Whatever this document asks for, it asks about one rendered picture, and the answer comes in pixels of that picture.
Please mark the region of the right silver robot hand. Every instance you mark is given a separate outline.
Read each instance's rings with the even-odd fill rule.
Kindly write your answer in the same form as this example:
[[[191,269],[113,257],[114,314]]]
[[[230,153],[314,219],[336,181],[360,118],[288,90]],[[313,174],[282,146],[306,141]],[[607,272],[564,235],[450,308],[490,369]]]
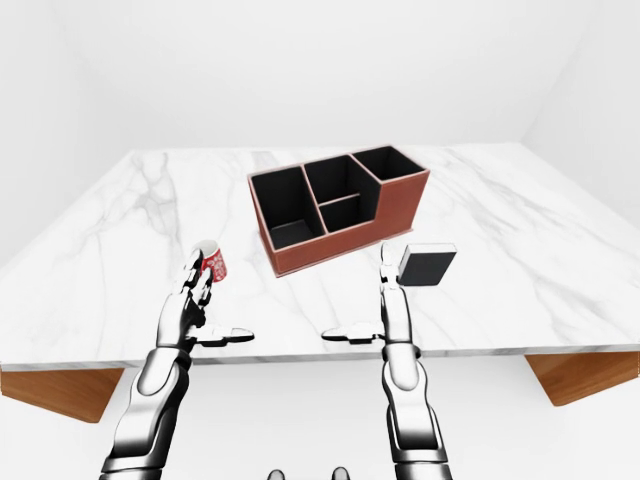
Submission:
[[[380,324],[357,322],[331,328],[321,334],[323,340],[350,344],[370,344],[374,340],[384,340],[386,344],[413,343],[407,298],[399,283],[398,262],[388,242],[382,244],[380,258]]]

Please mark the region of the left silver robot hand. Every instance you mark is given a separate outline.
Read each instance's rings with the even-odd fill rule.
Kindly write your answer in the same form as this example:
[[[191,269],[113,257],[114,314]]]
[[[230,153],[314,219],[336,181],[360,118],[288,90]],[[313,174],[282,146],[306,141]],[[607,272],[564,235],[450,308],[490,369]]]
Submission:
[[[240,327],[224,327],[206,320],[205,308],[214,284],[209,268],[201,272],[203,254],[193,249],[162,307],[156,346],[190,352],[194,345],[224,347],[252,341],[255,335]]]

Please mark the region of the black book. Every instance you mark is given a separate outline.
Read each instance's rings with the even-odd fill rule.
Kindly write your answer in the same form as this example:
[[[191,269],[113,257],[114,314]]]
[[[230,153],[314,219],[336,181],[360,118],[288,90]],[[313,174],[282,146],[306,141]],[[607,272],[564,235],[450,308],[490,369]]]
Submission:
[[[452,243],[412,243],[406,246],[397,282],[402,286],[436,286],[452,263],[457,249]]]

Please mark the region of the red-brown desk caddy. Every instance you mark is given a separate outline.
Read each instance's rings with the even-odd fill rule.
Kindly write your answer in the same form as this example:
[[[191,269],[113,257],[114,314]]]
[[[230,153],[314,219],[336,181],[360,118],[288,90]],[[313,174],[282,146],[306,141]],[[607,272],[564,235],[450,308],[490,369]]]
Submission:
[[[388,145],[249,175],[278,277],[411,230],[430,171]]]

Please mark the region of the red patterned mug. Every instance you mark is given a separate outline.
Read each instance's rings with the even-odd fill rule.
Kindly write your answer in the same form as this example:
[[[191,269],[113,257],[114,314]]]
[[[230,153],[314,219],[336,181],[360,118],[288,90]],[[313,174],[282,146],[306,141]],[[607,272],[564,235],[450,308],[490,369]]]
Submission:
[[[193,249],[199,249],[203,254],[201,272],[207,268],[211,270],[213,282],[221,282],[227,276],[227,267],[217,241],[212,239],[196,243]]]

